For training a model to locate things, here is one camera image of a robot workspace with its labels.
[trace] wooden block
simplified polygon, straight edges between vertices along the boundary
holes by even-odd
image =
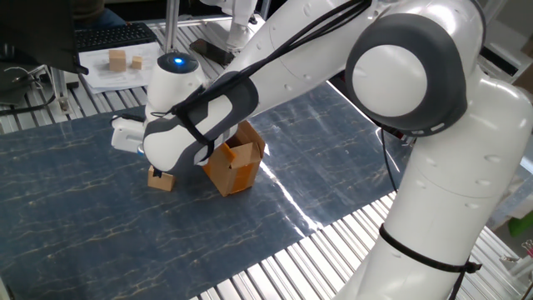
[[[134,56],[132,59],[132,68],[142,70],[142,57]]]
[[[126,53],[124,50],[109,50],[109,69],[114,72],[126,71]]]
[[[163,173],[161,177],[153,176],[154,168],[150,166],[148,170],[148,187],[158,188],[163,191],[170,192],[174,188],[174,183],[176,183],[176,178],[171,174]]]

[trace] metal pole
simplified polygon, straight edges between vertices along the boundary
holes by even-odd
[[[167,22],[165,26],[165,53],[176,51],[177,15],[180,11],[180,0],[167,0]]]
[[[268,10],[270,9],[270,1],[271,0],[262,0],[261,11],[259,12],[259,15],[265,21],[268,18]]]
[[[65,81],[65,72],[54,67],[50,67],[52,73],[53,93],[59,103],[62,113],[70,113],[68,106],[67,82]]]

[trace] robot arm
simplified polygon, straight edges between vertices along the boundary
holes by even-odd
[[[294,47],[351,10],[334,30]],[[321,26],[289,43],[290,52],[275,55],[324,16]],[[199,68],[190,66],[191,57],[163,57],[148,88],[143,152],[164,172],[186,172],[240,121],[346,69],[350,99],[359,109],[418,137],[384,228],[426,258],[464,265],[533,127],[527,97],[476,65],[483,36],[474,0],[288,1],[205,92],[202,80],[181,77]],[[172,98],[166,90],[179,78],[191,91]],[[380,237],[336,298],[445,299],[458,276]]]
[[[257,0],[201,0],[203,3],[222,8],[225,14],[233,16],[227,47],[241,50],[248,42],[248,20],[253,15]]]

